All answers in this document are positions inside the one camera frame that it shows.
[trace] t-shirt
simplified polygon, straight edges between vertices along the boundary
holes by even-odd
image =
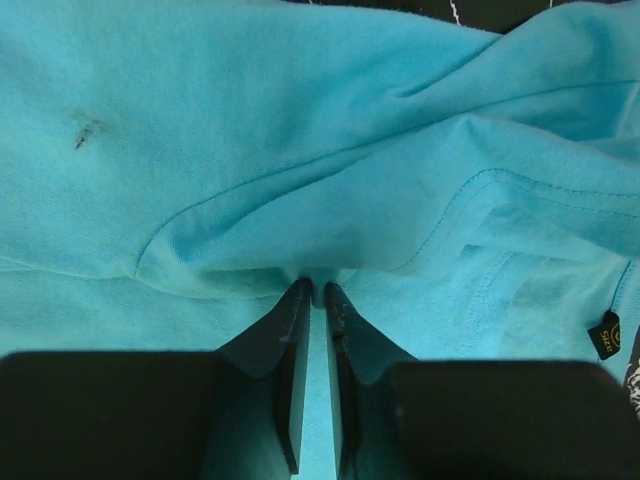
[[[0,7],[0,354],[212,350],[298,277],[424,359],[640,323],[640,2],[506,35],[275,1]],[[301,479],[333,478],[324,312]]]

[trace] seam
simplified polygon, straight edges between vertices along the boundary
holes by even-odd
[[[632,260],[627,263],[622,275],[620,276],[620,280],[618,281],[618,285],[616,285],[616,290],[613,292],[613,298],[611,300],[610,310],[612,312],[616,312],[616,310],[620,307],[620,299],[622,294],[625,292],[627,284],[629,283],[629,279],[632,276],[632,273],[635,269],[635,264]]]
[[[517,257],[517,253],[509,252],[503,253],[498,257],[498,260],[491,266],[486,275],[482,278],[482,280],[478,283],[475,293],[473,297],[471,297],[469,303],[469,309],[467,310],[464,316],[463,328],[467,335],[475,334],[477,328],[473,328],[478,323],[477,313],[480,308],[480,304],[482,303],[482,299],[486,298],[487,292],[489,291],[490,285],[493,283],[493,280],[500,274],[503,270],[504,266],[507,265],[514,257]],[[469,337],[465,337],[463,341],[463,348],[469,347]]]
[[[498,172],[498,173],[507,173],[510,174],[511,176],[531,183],[533,185],[538,185],[541,187],[546,187],[549,189],[554,189],[554,190],[560,190],[566,193],[570,193],[570,194],[579,194],[579,195],[589,195],[589,196],[596,196],[596,197],[614,197],[614,198],[622,198],[622,199],[628,199],[628,198],[633,198],[633,199],[640,199],[640,195],[624,195],[624,194],[616,194],[616,193],[601,193],[601,192],[589,192],[589,191],[580,191],[580,190],[569,190],[563,187],[558,187],[556,185],[551,185],[551,184],[545,184],[543,182],[539,182],[536,180],[532,180],[529,177],[525,177],[524,175],[519,175],[515,172],[512,172],[510,170],[506,170],[506,169],[487,169],[487,170],[483,170],[479,173],[477,173],[476,175],[474,175],[473,177],[471,177],[469,180],[467,180],[462,187],[458,190],[458,192],[453,196],[453,198],[449,201],[448,205],[446,206],[442,217],[440,217],[440,220],[438,221],[438,223],[435,225],[435,227],[433,227],[433,230],[431,231],[431,233],[429,234],[429,236],[426,238],[426,240],[424,240],[424,242],[421,244],[420,248],[418,249],[418,251],[413,255],[413,257],[411,257],[411,259],[409,259],[407,262],[405,262],[404,264],[400,265],[399,267],[396,267],[395,269],[392,270],[392,272],[396,272],[402,268],[405,268],[407,266],[409,266],[411,263],[413,263],[416,258],[420,255],[420,253],[422,252],[422,250],[424,250],[424,248],[426,247],[426,245],[429,243],[429,241],[431,240],[431,238],[435,235],[435,233],[440,229],[440,227],[442,226],[442,224],[444,223],[444,221],[447,219],[450,210],[452,209],[453,203],[455,202],[455,200],[463,193],[463,191],[465,189],[467,189],[472,183],[474,183],[476,180],[478,180],[481,176],[486,175],[487,173],[493,173],[493,172]],[[458,220],[460,219],[460,217],[462,216],[462,214],[464,213],[465,209],[468,207],[468,205],[482,192],[482,190],[484,190],[485,188],[496,184],[496,183],[502,183],[502,184],[506,184],[506,185],[512,185],[514,187],[518,187],[521,188],[523,190],[526,190],[523,186],[518,185],[517,183],[513,183],[513,182],[507,182],[507,181],[501,181],[501,180],[493,180],[490,181],[489,183],[487,183],[486,185],[483,185],[480,190],[478,190],[478,192],[476,192],[465,204],[464,206],[462,206],[462,208],[460,209],[460,214],[458,215],[458,217],[456,217],[456,220],[454,221],[454,225],[458,222]],[[584,210],[584,211],[591,211],[593,213],[603,213],[603,214],[609,214],[609,215],[620,215],[620,216],[626,216],[632,219],[638,219],[640,217],[637,217],[635,215],[630,215],[630,214],[625,214],[625,213],[621,213],[621,212],[611,212],[611,211],[606,211],[606,210],[598,210],[598,209],[588,209],[588,208],[584,208],[584,207],[576,207],[574,205],[569,205],[569,204],[564,204],[561,202],[556,202],[553,200],[549,200],[543,197],[537,197],[539,200],[543,200],[546,202],[550,202],[556,205],[560,205],[563,207],[568,207],[568,208],[572,208],[574,210]],[[443,244],[445,243],[446,239],[449,238],[450,233],[443,239]]]
[[[508,101],[512,101],[512,100],[518,100],[518,99],[522,99],[522,98],[527,98],[527,97],[531,97],[531,96],[535,96],[535,95],[546,94],[546,93],[552,93],[552,92],[557,92],[557,91],[571,90],[571,89],[577,89],[577,88],[588,88],[588,87],[591,87],[591,86],[619,85],[619,84],[626,84],[626,83],[640,84],[640,80],[639,80],[639,79],[632,79],[632,80],[617,80],[617,81],[611,81],[611,82],[599,82],[599,83],[590,83],[590,84],[583,84],[583,85],[571,85],[571,86],[564,86],[564,87],[560,87],[560,88],[553,88],[553,89],[549,89],[549,90],[541,90],[541,91],[531,92],[531,93],[527,93],[527,94],[524,94],[524,95],[516,96],[516,97],[513,97],[513,98],[508,98],[508,99],[498,100],[498,101],[495,101],[495,102],[490,102],[490,103],[483,104],[483,105],[478,105],[478,106],[476,106],[476,107],[471,107],[471,108],[469,108],[469,109],[467,109],[467,110],[464,110],[464,111],[462,111],[462,112],[453,113],[452,115],[450,115],[450,116],[448,116],[447,118],[444,118],[444,119],[436,120],[436,121],[433,121],[433,122],[427,122],[427,123],[424,123],[424,124],[419,124],[419,125],[416,125],[416,126],[414,126],[414,127],[411,127],[411,128],[405,129],[405,130],[401,130],[401,131],[394,132],[394,133],[389,134],[389,135],[382,136],[382,137],[377,138],[377,139],[375,139],[375,140],[373,140],[373,141],[370,141],[370,142],[365,142],[365,143],[362,143],[362,144],[359,144],[359,145],[356,145],[356,146],[353,146],[353,147],[350,147],[350,148],[345,148],[345,149],[342,149],[342,150],[338,150],[338,151],[336,151],[336,152],[332,152],[332,153],[330,153],[330,154],[323,155],[323,156],[321,156],[321,157],[317,157],[317,158],[311,159],[311,160],[309,160],[309,161],[307,161],[307,162],[304,162],[304,163],[301,163],[301,164],[296,164],[296,165],[289,166],[289,167],[285,167],[285,168],[283,168],[283,169],[281,169],[281,170],[278,170],[278,171],[275,171],[275,172],[271,172],[271,173],[268,173],[268,174],[262,175],[262,176],[260,176],[260,177],[252,178],[252,179],[247,180],[247,181],[245,181],[245,182],[239,183],[239,184],[234,185],[233,187],[230,187],[230,188],[228,188],[228,189],[226,189],[226,190],[224,190],[224,191],[222,191],[222,192],[218,192],[218,193],[216,193],[215,195],[212,195],[212,196],[210,196],[210,197],[207,197],[207,198],[205,198],[204,200],[201,200],[201,201],[199,201],[199,202],[196,202],[196,203],[193,203],[193,204],[191,204],[191,205],[188,205],[188,206],[186,206],[185,208],[183,208],[183,209],[181,209],[180,211],[178,211],[177,213],[175,213],[174,215],[172,215],[171,217],[169,217],[169,218],[167,219],[167,221],[166,221],[166,222],[164,222],[164,223],[163,223],[163,224],[162,224],[158,229],[156,229],[156,230],[152,233],[152,235],[151,235],[151,236],[150,236],[150,238],[149,238],[149,241],[148,241],[148,242],[144,245],[144,247],[142,248],[142,251],[141,251],[140,255],[138,256],[138,260],[137,260],[137,262],[136,262],[135,271],[134,271],[134,278],[135,278],[135,277],[137,277],[137,272],[138,272],[138,270],[139,270],[139,268],[140,268],[140,263],[142,262],[142,259],[144,258],[144,256],[145,256],[145,253],[146,253],[147,249],[149,248],[149,246],[150,246],[150,245],[151,245],[151,243],[153,242],[153,239],[154,239],[154,238],[155,238],[155,237],[160,233],[160,231],[162,231],[162,229],[164,229],[164,228],[165,228],[169,223],[171,223],[174,219],[176,219],[177,217],[179,217],[179,216],[180,216],[180,215],[182,215],[183,213],[187,212],[188,210],[190,210],[190,209],[192,209],[192,208],[194,208],[194,207],[197,207],[197,206],[203,205],[203,204],[205,204],[205,203],[207,203],[207,202],[209,202],[209,201],[211,201],[211,200],[213,200],[213,199],[215,199],[215,198],[218,198],[218,197],[220,197],[220,196],[222,196],[222,195],[225,195],[225,194],[227,194],[227,193],[230,193],[230,192],[232,192],[233,190],[235,190],[235,189],[237,189],[237,188],[241,188],[241,187],[246,186],[246,185],[249,185],[249,184],[251,184],[251,183],[253,183],[253,182],[258,182],[258,181],[260,181],[260,180],[264,180],[264,179],[267,179],[267,178],[270,178],[270,177],[277,176],[277,175],[279,175],[279,174],[281,174],[281,173],[285,173],[285,172],[288,172],[288,171],[294,170],[294,169],[296,169],[296,168],[301,168],[301,167],[305,167],[305,166],[312,165],[312,164],[313,164],[313,163],[315,163],[315,162],[318,162],[318,161],[321,161],[321,160],[325,160],[325,159],[327,159],[327,158],[331,158],[331,157],[333,157],[333,156],[335,156],[335,155],[338,155],[338,154],[340,154],[340,153],[344,153],[344,152],[353,151],[353,150],[357,150],[357,149],[360,149],[360,148],[368,147],[368,146],[374,145],[374,144],[376,144],[376,143],[383,142],[383,141],[385,141],[385,140],[388,140],[388,139],[390,139],[390,138],[393,138],[393,137],[395,137],[395,136],[399,136],[399,135],[403,135],[403,134],[408,134],[408,133],[410,133],[410,132],[412,132],[412,131],[418,131],[418,130],[423,129],[423,128],[425,128],[425,127],[428,127],[428,126],[431,126],[431,125],[436,125],[436,124],[438,124],[438,123],[441,123],[441,122],[443,122],[443,121],[449,120],[449,119],[451,119],[451,118],[454,118],[454,117],[457,117],[457,116],[460,116],[460,115],[464,115],[464,114],[468,114],[468,113],[473,113],[474,111],[476,111],[476,110],[480,110],[480,109],[485,108],[485,107],[489,107],[489,106],[493,106],[493,105],[498,105],[498,104],[500,104],[500,103],[504,103],[504,102],[508,102]],[[329,178],[329,177],[331,177],[331,176],[333,176],[333,175],[336,175],[336,174],[340,173],[341,171],[343,171],[343,170],[345,170],[345,169],[349,168],[350,166],[352,166],[352,165],[356,164],[358,161],[359,161],[359,160],[356,160],[356,161],[354,161],[353,163],[350,163],[350,164],[348,164],[348,165],[344,166],[343,168],[341,168],[341,169],[337,170],[336,172],[334,172],[334,173],[332,173],[332,174],[330,174],[330,175],[327,175],[327,176],[325,176],[325,177],[323,177],[323,178],[321,178],[321,179],[317,179],[317,180],[311,181],[309,184],[312,184],[312,183],[315,183],[316,181],[319,181],[319,180],[322,180],[322,179],[324,179],[324,178]],[[485,169],[485,170],[483,170],[483,171],[481,171],[481,172],[477,173],[477,174],[476,174],[476,175],[474,175],[473,177],[471,177],[469,180],[467,180],[467,181],[462,185],[462,187],[460,187],[460,189],[458,190],[458,192],[453,196],[453,198],[451,199],[451,201],[449,202],[449,204],[448,204],[448,205],[447,205],[447,207],[445,208],[445,211],[444,211],[444,213],[443,213],[443,216],[441,217],[441,219],[440,219],[440,221],[438,222],[438,224],[436,225],[436,227],[434,227],[434,230],[432,231],[432,233],[431,233],[431,234],[429,235],[429,237],[428,237],[428,238],[423,242],[422,247],[420,248],[420,250],[419,250],[419,251],[416,253],[416,255],[414,255],[414,257],[413,257],[411,260],[409,260],[407,263],[405,263],[405,264],[401,265],[400,267],[397,267],[396,269],[392,270],[393,272],[395,272],[395,271],[397,271],[397,270],[399,270],[399,269],[401,269],[401,268],[404,268],[404,267],[408,266],[409,264],[411,264],[411,263],[413,262],[413,260],[414,260],[414,259],[415,259],[419,254],[420,254],[420,251],[423,249],[424,245],[426,245],[426,243],[428,243],[428,241],[429,241],[430,237],[433,235],[433,233],[434,233],[434,232],[435,232],[435,230],[438,228],[438,226],[439,226],[439,225],[444,221],[444,219],[445,219],[445,217],[446,217],[446,215],[447,215],[447,211],[448,211],[448,210],[449,210],[449,208],[451,207],[451,205],[452,205],[453,201],[454,201],[454,200],[455,200],[455,199],[456,199],[456,198],[457,198],[457,197],[462,193],[462,191],[463,191],[465,188],[467,188],[467,187],[468,187],[471,183],[473,183],[477,178],[479,178],[480,176],[482,176],[482,175],[484,175],[484,174],[486,174],[486,173],[490,173],[490,172],[505,172],[505,173],[509,173],[509,174],[511,174],[511,175],[513,175],[513,176],[515,176],[515,177],[518,177],[518,178],[520,178],[520,179],[524,180],[524,181],[531,182],[532,184],[538,184],[538,185],[541,185],[541,186],[545,186],[545,187],[553,188],[553,189],[558,189],[558,190],[561,190],[561,191],[564,191],[564,192],[567,192],[567,193],[572,193],[572,194],[594,195],[594,196],[602,196],[602,197],[617,197],[617,198],[640,198],[640,195],[605,194],[605,193],[600,193],[600,192],[589,192],[589,191],[580,191],[580,190],[569,190],[569,189],[562,188],[562,187],[558,187],[558,186],[555,186],[555,185],[552,185],[552,184],[545,184],[545,183],[543,183],[543,182],[538,182],[538,181],[532,180],[532,179],[531,179],[531,178],[529,178],[529,177],[526,177],[526,176],[523,176],[523,175],[516,174],[515,172],[512,172],[512,171],[507,170],[507,169],[499,169],[499,168],[496,168],[496,169]]]

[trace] turquoise t-shirt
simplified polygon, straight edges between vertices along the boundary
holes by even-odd
[[[0,354],[215,349],[297,277],[425,359],[640,323],[640,2],[507,35],[276,1],[5,0]],[[301,479],[333,478],[313,312]]]

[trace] black label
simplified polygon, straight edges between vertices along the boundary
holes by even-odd
[[[589,336],[601,360],[606,360],[620,351],[620,317],[609,311],[604,314],[602,324],[589,330]]]

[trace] dark stain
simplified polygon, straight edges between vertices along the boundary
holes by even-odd
[[[92,120],[87,126],[85,126],[76,135],[76,150],[85,144],[87,140],[100,128],[100,122],[98,120]]]

